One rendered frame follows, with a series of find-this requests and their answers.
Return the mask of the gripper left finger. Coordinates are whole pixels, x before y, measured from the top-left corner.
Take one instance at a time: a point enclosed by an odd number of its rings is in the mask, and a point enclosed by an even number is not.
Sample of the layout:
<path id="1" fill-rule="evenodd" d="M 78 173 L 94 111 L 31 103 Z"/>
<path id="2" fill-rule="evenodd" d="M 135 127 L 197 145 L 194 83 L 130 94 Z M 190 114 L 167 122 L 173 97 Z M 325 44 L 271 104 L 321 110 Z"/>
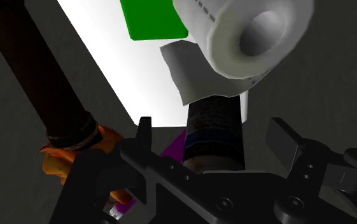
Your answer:
<path id="1" fill-rule="evenodd" d="M 147 224 L 222 224 L 218 198 L 196 175 L 151 148 L 151 118 L 142 117 L 136 137 L 110 154 L 84 150 L 76 156 L 49 224 L 120 224 L 103 211 L 107 194 L 128 189 L 146 207 Z"/>

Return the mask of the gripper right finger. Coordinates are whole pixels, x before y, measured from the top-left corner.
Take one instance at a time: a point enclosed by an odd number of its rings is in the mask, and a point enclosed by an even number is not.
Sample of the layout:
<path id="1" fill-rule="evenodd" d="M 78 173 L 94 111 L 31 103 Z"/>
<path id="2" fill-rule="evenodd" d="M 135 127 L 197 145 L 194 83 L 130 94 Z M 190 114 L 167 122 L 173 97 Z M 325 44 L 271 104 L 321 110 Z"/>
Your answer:
<path id="1" fill-rule="evenodd" d="M 327 186 L 357 215 L 357 148 L 336 153 L 319 141 L 302 137 L 278 117 L 269 120 L 266 143 L 289 172 L 287 186 L 274 204 L 281 224 L 357 224 L 357 217 L 319 197 L 321 187 Z"/>

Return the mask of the purple tube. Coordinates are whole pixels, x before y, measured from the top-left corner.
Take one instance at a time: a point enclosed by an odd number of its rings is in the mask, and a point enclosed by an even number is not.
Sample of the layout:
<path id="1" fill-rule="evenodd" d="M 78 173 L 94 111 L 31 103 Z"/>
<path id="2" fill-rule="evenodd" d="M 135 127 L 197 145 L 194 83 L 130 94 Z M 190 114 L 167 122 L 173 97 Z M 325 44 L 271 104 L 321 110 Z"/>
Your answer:
<path id="1" fill-rule="evenodd" d="M 182 131 L 168 147 L 160 154 L 161 157 L 171 157 L 177 162 L 183 161 L 183 147 L 186 130 Z M 121 219 L 124 214 L 136 203 L 125 189 L 115 190 L 109 194 L 109 199 L 103 211 L 115 220 Z"/>

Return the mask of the dark bottle with blue band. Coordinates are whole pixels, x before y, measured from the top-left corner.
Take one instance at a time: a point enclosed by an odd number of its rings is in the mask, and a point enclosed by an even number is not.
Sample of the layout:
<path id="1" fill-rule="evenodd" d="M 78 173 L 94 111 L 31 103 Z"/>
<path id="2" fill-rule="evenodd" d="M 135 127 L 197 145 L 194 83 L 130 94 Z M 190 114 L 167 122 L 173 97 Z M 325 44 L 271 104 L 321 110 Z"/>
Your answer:
<path id="1" fill-rule="evenodd" d="M 196 174 L 245 169 L 239 96 L 210 96 L 189 105 L 183 165 Z"/>

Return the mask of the plunger with orange cup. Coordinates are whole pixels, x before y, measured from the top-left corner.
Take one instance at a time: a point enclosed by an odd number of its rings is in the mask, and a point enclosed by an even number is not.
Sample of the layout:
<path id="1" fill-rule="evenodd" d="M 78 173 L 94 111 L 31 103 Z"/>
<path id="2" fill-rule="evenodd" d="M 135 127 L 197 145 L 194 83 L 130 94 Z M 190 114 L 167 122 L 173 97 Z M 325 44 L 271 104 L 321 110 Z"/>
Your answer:
<path id="1" fill-rule="evenodd" d="M 122 140 L 85 110 L 43 39 L 25 0 L 0 0 L 0 52 L 46 128 L 42 170 L 65 183 L 84 148 L 110 153 Z"/>

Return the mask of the white toilet paper roll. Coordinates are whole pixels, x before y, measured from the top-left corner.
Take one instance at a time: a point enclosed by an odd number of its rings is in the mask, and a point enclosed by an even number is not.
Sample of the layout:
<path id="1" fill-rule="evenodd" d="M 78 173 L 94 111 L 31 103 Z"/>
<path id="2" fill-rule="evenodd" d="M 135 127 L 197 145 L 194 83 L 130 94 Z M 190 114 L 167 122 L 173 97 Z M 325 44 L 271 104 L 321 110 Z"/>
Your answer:
<path id="1" fill-rule="evenodd" d="M 161 47 L 183 105 L 235 97 L 280 63 L 305 34 L 314 0 L 172 0 L 193 41 Z"/>

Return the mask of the green flat box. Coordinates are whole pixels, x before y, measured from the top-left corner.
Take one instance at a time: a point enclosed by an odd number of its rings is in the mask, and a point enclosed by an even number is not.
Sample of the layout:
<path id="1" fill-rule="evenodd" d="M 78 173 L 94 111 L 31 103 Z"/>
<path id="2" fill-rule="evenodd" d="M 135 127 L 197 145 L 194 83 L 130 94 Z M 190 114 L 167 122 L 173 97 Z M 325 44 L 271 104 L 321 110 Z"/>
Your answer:
<path id="1" fill-rule="evenodd" d="M 184 39 L 189 35 L 173 0 L 120 0 L 120 4 L 134 41 Z"/>

